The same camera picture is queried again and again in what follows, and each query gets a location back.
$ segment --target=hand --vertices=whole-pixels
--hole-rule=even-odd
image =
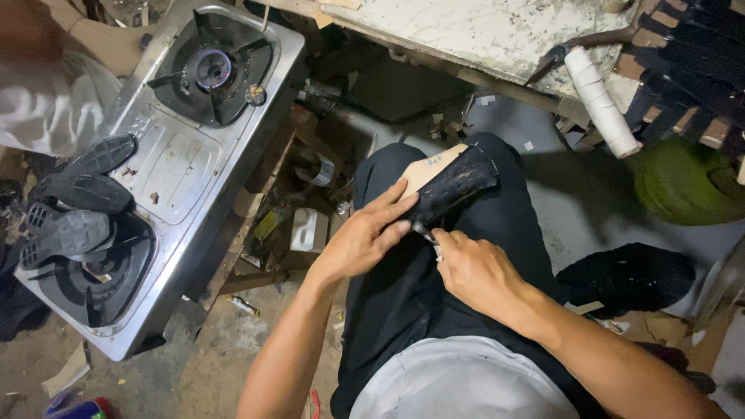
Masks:
[[[406,179],[399,180],[349,217],[311,267],[314,277],[335,283],[363,274],[383,259],[411,228],[409,221],[391,224],[419,199],[419,194],[414,193],[399,201],[406,184]]]
[[[451,294],[523,336],[538,337],[543,319],[536,310],[548,298],[520,277],[502,248],[460,231],[432,234],[443,252],[437,270]]]
[[[62,28],[39,0],[0,0],[0,54],[13,60],[62,59]]]

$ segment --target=black pants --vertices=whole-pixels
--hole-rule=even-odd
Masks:
[[[476,143],[496,164],[500,185],[448,212],[442,227],[502,247],[525,281],[563,303],[565,292],[551,273],[551,261],[530,204],[519,155],[490,133],[466,139],[466,144]],[[355,172],[355,208],[377,198],[410,163],[424,158],[420,150],[404,144],[391,144],[376,151]],[[564,391],[582,417],[604,416],[597,401],[539,344],[476,312],[447,292],[435,259],[432,246],[410,233],[370,272],[351,279],[346,296],[339,387],[331,399],[334,418],[349,417],[362,388],[392,356],[424,338],[459,335],[492,338],[527,356]]]

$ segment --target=white plastic jug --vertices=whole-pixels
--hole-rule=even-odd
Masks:
[[[292,223],[291,251],[321,253],[326,246],[329,217],[312,208],[298,208]]]

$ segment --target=stainless steel stove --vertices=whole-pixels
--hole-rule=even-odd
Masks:
[[[103,283],[88,274],[55,281],[67,262],[16,276],[115,361],[161,336],[196,264],[220,262],[202,256],[302,86],[304,45],[272,23],[261,32],[261,20],[219,1],[174,2],[101,133],[136,137],[135,154],[110,177],[136,203],[119,229],[147,236],[131,252],[141,252],[137,263]]]

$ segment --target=white t-shirt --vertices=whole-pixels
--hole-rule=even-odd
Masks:
[[[480,336],[424,339],[386,362],[350,419],[578,418],[534,363]]]
[[[121,82],[83,54],[62,63],[0,63],[0,145],[51,156],[88,148]]]

